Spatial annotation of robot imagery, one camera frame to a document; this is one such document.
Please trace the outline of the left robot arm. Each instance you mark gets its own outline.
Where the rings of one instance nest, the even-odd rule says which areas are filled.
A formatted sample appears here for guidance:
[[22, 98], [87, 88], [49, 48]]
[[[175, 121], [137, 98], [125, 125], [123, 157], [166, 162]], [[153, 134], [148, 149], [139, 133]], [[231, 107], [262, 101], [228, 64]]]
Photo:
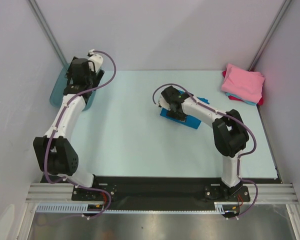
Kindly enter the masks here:
[[65, 74], [67, 82], [61, 91], [57, 116], [45, 135], [33, 141], [40, 170], [84, 186], [83, 194], [90, 200], [100, 196], [101, 188], [93, 183], [93, 174], [79, 166], [78, 154], [70, 140], [79, 115], [93, 94], [92, 89], [99, 85], [104, 75], [103, 61], [97, 53], [89, 58], [72, 59]]

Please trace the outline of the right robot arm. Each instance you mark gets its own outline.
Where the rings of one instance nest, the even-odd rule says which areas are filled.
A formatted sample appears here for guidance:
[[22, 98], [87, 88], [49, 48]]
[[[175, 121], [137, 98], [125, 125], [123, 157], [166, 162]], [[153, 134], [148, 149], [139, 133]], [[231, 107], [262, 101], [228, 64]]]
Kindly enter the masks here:
[[171, 85], [161, 92], [158, 105], [162, 108], [161, 115], [168, 119], [194, 129], [199, 127], [198, 124], [193, 124], [193, 119], [197, 119], [212, 129], [214, 145], [222, 155], [221, 180], [224, 185], [220, 188], [220, 194], [227, 201], [237, 197], [237, 185], [241, 182], [239, 155], [249, 140], [239, 112], [234, 109], [220, 112]]

